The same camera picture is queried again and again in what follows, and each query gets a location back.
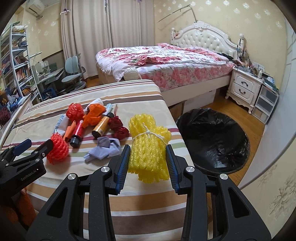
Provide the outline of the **light blue powder sachet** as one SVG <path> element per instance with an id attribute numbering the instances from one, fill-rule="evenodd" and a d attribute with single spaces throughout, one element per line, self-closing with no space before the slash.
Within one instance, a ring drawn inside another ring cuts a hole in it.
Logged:
<path id="1" fill-rule="evenodd" d="M 69 118 L 66 116 L 66 114 L 62 114 L 55 125 L 53 133 L 58 133 L 60 136 L 63 137 L 66 133 L 68 123 L 69 123 Z"/>

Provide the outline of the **orange paper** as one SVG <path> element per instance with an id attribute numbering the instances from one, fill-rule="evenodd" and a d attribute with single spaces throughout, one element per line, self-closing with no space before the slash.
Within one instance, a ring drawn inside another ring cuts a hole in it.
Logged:
<path id="1" fill-rule="evenodd" d="M 64 140 L 65 142 L 69 142 L 69 141 L 71 140 L 75 128 L 76 128 L 76 123 L 75 123 L 75 121 L 73 121 L 73 122 L 71 123 L 71 125 L 68 126 L 68 127 L 66 128 L 66 132 L 65 132 L 65 134 L 64 134 L 64 136 L 63 136 L 63 140 Z"/>

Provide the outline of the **yellow foam net bundle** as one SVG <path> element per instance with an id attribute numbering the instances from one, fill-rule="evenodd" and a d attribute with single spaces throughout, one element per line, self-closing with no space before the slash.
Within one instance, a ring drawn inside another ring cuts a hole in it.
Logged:
<path id="1" fill-rule="evenodd" d="M 168 128 L 158 126 L 150 114 L 136 114 L 128 126 L 132 136 L 128 172 L 147 184 L 169 180 L 166 146 L 171 140 L 171 132 Z"/>

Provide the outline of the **black lined trash bin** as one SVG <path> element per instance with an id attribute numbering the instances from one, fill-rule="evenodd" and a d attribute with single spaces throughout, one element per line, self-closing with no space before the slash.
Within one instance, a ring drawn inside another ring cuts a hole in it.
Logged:
<path id="1" fill-rule="evenodd" d="M 192 109 L 176 121 L 194 166 L 207 174 L 241 170 L 250 155 L 243 128 L 231 117 L 211 108 Z"/>

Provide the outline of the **red cylinder bottle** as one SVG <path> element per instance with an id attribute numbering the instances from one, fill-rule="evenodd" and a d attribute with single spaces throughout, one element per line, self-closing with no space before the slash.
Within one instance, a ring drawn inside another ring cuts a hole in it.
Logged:
<path id="1" fill-rule="evenodd" d="M 72 138 L 70 140 L 70 146 L 72 148 L 79 148 L 84 134 L 84 127 L 83 127 L 83 120 L 80 120 L 79 123 L 76 125 Z"/>

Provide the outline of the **red crumpled plastic bag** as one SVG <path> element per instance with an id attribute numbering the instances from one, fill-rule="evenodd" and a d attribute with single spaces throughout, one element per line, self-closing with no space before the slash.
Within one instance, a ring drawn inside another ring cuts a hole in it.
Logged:
<path id="1" fill-rule="evenodd" d="M 79 103 L 71 103 L 66 111 L 66 116 L 71 122 L 79 122 L 83 119 L 84 109 Z"/>

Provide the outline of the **orange crumpled wrapper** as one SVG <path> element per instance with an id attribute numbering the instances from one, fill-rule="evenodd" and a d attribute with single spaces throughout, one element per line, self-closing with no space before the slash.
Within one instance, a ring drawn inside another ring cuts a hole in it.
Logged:
<path id="1" fill-rule="evenodd" d="M 106 108 L 99 103 L 93 103 L 88 106 L 87 110 L 88 113 L 83 116 L 83 128 L 87 128 L 88 126 L 96 126 L 102 119 L 102 115 L 105 113 Z"/>

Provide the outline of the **gold brown bottle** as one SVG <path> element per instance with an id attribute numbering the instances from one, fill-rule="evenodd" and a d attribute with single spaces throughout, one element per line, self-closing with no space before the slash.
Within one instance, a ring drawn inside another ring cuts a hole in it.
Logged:
<path id="1" fill-rule="evenodd" d="M 92 135 L 95 139 L 98 139 L 99 137 L 104 136 L 104 133 L 108 129 L 108 121 L 110 118 L 114 118 L 115 115 L 112 112 L 109 112 L 106 115 L 103 115 L 100 122 L 95 126 L 95 128 L 92 130 Z"/>

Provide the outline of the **grey study desk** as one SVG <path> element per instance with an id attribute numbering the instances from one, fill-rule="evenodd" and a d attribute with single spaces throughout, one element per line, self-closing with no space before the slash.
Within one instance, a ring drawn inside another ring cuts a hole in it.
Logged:
<path id="1" fill-rule="evenodd" d="M 42 73 L 41 75 L 39 75 L 36 66 L 32 65 L 31 71 L 34 81 L 37 85 L 37 90 L 40 94 L 41 100 L 44 101 L 50 97 L 57 97 L 58 90 L 56 87 L 56 83 L 64 74 L 64 68 L 59 68 L 53 72 L 49 71 L 46 74 Z"/>

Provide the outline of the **white crumpled tissue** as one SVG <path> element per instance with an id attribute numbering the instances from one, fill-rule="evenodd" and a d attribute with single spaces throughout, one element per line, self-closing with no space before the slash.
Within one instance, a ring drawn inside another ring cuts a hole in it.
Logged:
<path id="1" fill-rule="evenodd" d="M 88 104 L 88 105 L 86 106 L 86 108 L 84 109 L 84 113 L 87 113 L 87 112 L 88 112 L 88 108 L 89 108 L 89 106 L 92 105 L 92 104 L 101 104 L 102 106 L 104 106 L 103 101 L 102 101 L 100 98 L 97 98 L 97 99 L 93 100 L 90 104 Z"/>

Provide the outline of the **dark red foam net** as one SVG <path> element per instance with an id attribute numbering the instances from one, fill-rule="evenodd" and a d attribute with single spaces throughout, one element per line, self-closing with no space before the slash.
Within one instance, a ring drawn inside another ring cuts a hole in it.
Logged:
<path id="1" fill-rule="evenodd" d="M 118 116 L 110 118 L 108 121 L 108 125 L 113 132 L 113 138 L 121 141 L 124 138 L 128 138 L 130 136 L 129 130 L 123 126 L 123 123 Z"/>

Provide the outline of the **white bookshelf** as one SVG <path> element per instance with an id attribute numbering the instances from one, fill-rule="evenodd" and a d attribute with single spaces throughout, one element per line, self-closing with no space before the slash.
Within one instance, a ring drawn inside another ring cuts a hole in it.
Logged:
<path id="1" fill-rule="evenodd" d="M 9 94 L 29 96 L 32 104 L 42 101 L 29 56 L 27 25 L 15 22 L 1 35 L 1 76 Z"/>

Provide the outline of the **grey blue desk chair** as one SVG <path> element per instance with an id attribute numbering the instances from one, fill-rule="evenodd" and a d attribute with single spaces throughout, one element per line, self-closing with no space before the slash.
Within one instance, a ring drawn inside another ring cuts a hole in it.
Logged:
<path id="1" fill-rule="evenodd" d="M 86 82 L 83 79 L 86 69 L 80 64 L 80 55 L 79 53 L 67 58 L 65 61 L 67 76 L 62 79 L 62 83 L 68 85 L 64 90 L 65 93 L 76 92 L 86 87 Z"/>

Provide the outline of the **plastic drawer unit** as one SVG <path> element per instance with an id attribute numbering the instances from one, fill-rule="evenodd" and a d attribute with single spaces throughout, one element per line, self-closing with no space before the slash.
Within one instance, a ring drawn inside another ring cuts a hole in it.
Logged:
<path id="1" fill-rule="evenodd" d="M 263 124 L 267 124 L 276 107 L 278 98 L 278 92 L 274 91 L 270 86 L 264 83 L 261 86 L 254 109 L 251 114 Z"/>

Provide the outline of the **white nightstand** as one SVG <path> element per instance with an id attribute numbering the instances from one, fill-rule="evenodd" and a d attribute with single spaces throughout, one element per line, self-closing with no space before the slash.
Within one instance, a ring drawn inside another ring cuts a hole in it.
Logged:
<path id="1" fill-rule="evenodd" d="M 248 108 L 251 114 L 262 84 L 262 79 L 234 67 L 225 99 L 231 97 L 238 105 Z"/>

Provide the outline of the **beige curtains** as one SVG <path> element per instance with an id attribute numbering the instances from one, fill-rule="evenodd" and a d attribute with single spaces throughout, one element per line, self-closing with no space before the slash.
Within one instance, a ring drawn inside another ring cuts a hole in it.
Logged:
<path id="1" fill-rule="evenodd" d="M 64 57 L 80 55 L 84 78 L 103 49 L 155 44 L 153 1 L 62 1 L 60 15 Z"/>

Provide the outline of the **white air conditioner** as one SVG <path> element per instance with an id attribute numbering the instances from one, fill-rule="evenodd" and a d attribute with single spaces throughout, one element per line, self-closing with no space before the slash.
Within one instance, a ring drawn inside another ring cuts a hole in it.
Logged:
<path id="1" fill-rule="evenodd" d="M 34 15 L 40 16 L 45 9 L 45 5 L 40 0 L 27 0 L 25 10 Z"/>

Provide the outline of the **floral quilt bed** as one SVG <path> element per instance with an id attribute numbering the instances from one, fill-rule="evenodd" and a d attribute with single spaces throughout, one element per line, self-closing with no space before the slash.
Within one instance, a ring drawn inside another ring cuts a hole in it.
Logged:
<path id="1" fill-rule="evenodd" d="M 96 54 L 99 79 L 103 83 L 127 80 L 153 81 L 167 106 L 187 101 L 230 82 L 234 62 L 202 47 L 155 46 L 116 47 Z"/>

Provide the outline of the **white tufted headboard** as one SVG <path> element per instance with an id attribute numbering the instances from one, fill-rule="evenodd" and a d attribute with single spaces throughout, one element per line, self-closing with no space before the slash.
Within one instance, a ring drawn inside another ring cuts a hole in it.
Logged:
<path id="1" fill-rule="evenodd" d="M 171 29 L 171 44 L 180 48 L 202 47 L 212 52 L 226 54 L 238 59 L 244 52 L 244 35 L 239 35 L 238 43 L 230 40 L 228 34 L 204 21 L 196 21 L 190 26 L 177 31 Z"/>

